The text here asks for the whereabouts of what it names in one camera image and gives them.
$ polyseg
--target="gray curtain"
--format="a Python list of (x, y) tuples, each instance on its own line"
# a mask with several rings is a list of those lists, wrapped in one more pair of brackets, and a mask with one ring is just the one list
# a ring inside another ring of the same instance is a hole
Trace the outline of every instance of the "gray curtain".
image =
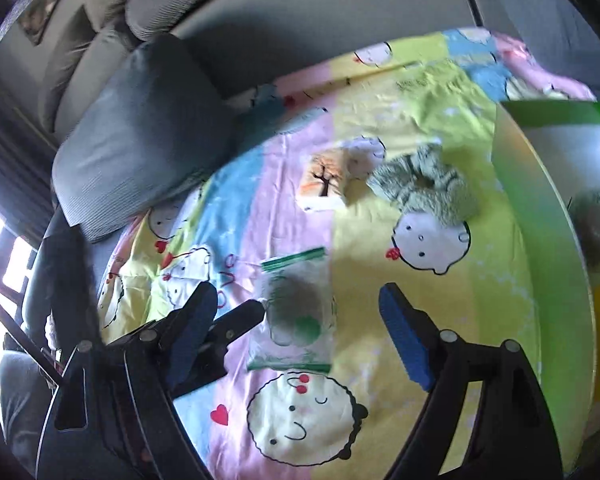
[(55, 148), (15, 105), (0, 82), (0, 214), (37, 248), (49, 224)]

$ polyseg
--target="bolt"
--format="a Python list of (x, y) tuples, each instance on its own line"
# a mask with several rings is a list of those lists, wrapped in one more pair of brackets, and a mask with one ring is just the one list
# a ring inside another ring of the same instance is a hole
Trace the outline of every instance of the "bolt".
[(155, 332), (155, 330), (142, 330), (142, 332), (140, 333), (140, 341), (142, 341), (143, 343), (150, 343), (156, 337), (158, 337), (158, 335)]
[(442, 330), (440, 331), (440, 339), (445, 343), (455, 343), (458, 341), (458, 334), (453, 330)]
[(504, 342), (504, 348), (509, 350), (509, 352), (519, 352), (520, 351), (520, 343), (517, 341), (513, 341), (513, 339), (507, 339)]
[(86, 339), (84, 339), (78, 343), (78, 352), (80, 352), (81, 354), (86, 354), (87, 352), (90, 352), (92, 348), (93, 348), (93, 343)]

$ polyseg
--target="colorful blanket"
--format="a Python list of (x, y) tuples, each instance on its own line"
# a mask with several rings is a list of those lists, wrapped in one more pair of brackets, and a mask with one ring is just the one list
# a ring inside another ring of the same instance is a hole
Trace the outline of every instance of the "colorful blanket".
[[(175, 401), (215, 478), (384, 478), (426, 398), (379, 316), (387, 282), (468, 341), (516, 339), (539, 373), (523, 239), (490, 162), (494, 101), (530, 96), (592, 98), (543, 71), (520, 42), (474, 28), (377, 44), (229, 102), (242, 154), (129, 226), (99, 303), (107, 341), (182, 307), (204, 280), (218, 290), (220, 316), (253, 296), (263, 260), (327, 249), (337, 304), (330, 373), (247, 372), (245, 336), (230, 346), (227, 377)], [(424, 142), (442, 144), (479, 200), (460, 226), (401, 215), (365, 184), (376, 165)], [(334, 146), (350, 154), (348, 207), (305, 212), (295, 200), (304, 164)], [(475, 385), (445, 469), (462, 460), (478, 398)]]

